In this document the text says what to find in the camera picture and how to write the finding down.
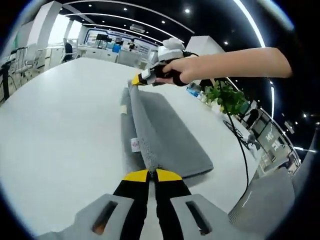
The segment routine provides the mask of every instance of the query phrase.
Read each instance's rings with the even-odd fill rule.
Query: potted plant
[[[220,106],[220,112],[224,114],[229,112],[231,116],[237,115],[240,112],[241,106],[246,101],[242,91],[235,91],[231,85],[224,82],[221,82],[221,87],[218,81],[215,82],[214,87],[207,86],[204,94],[206,96],[206,104],[210,106],[212,103],[216,103]]]

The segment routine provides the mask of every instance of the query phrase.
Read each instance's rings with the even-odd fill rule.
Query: human arm
[[[163,68],[181,72],[180,80],[186,84],[199,79],[224,77],[288,78],[292,69],[286,57],[274,47],[186,57],[176,59]],[[157,82],[172,84],[172,78],[158,78]]]

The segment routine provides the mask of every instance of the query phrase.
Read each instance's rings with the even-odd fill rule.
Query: forearm
[[[292,74],[286,57],[272,47],[200,56],[192,73],[195,79],[223,77],[288,78]]]

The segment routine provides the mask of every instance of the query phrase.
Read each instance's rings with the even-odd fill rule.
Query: ceiling
[[[67,4],[71,0],[58,0],[58,2]],[[181,39],[185,45],[188,44],[192,36],[209,35],[226,52],[261,46],[245,14],[235,3],[240,2],[239,0],[174,0],[168,2],[160,0],[123,0],[119,3],[115,2],[117,1],[90,1],[76,2],[70,5],[81,13],[121,16],[152,25]],[[283,28],[274,17],[257,3],[257,0],[241,0],[241,2],[254,19],[265,45],[273,46],[284,34]],[[309,12],[313,7],[312,1],[276,0],[275,2],[280,5],[294,23],[304,53],[310,62],[308,65],[318,66],[317,53],[319,47],[315,46],[313,39],[310,37],[310,26],[306,27],[306,21],[309,23],[317,22],[317,15]],[[133,5],[139,5],[166,15],[194,33],[160,14]],[[185,9],[189,9],[190,13],[185,13]],[[72,12],[63,7],[60,13],[66,15]],[[129,29],[129,26],[135,23],[128,19],[110,16],[87,15],[87,17],[96,24],[124,29]],[[83,24],[89,23],[86,20],[83,21],[81,16],[70,16],[70,18]],[[148,32],[145,35],[154,39],[163,41],[169,38],[167,34],[152,27],[145,26],[145,30]],[[232,80],[247,95],[260,100],[261,106],[267,112],[271,112],[271,88],[267,79],[238,77],[232,78]],[[272,79],[272,81],[275,86],[275,120],[283,129],[286,129],[285,121],[298,122],[298,125],[294,125],[295,133],[288,133],[288,136],[294,145],[308,149],[314,135],[316,122],[320,122],[319,101],[318,104],[315,103],[315,96],[320,89],[318,79],[315,79],[313,75],[306,75],[304,79]],[[306,113],[308,117],[304,118],[303,113]],[[311,114],[318,114],[318,116],[312,117]]]

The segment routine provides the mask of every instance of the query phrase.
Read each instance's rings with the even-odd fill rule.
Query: desk
[[[75,59],[38,75],[0,107],[2,189],[35,235],[71,225],[79,210],[112,194],[126,174],[120,97],[138,71],[102,60]],[[186,181],[191,193],[202,194],[228,213],[247,181],[238,141],[222,116],[185,87],[141,89],[165,96],[213,162],[213,171]],[[244,151],[251,180],[258,161]],[[153,231],[149,235],[161,239]]]

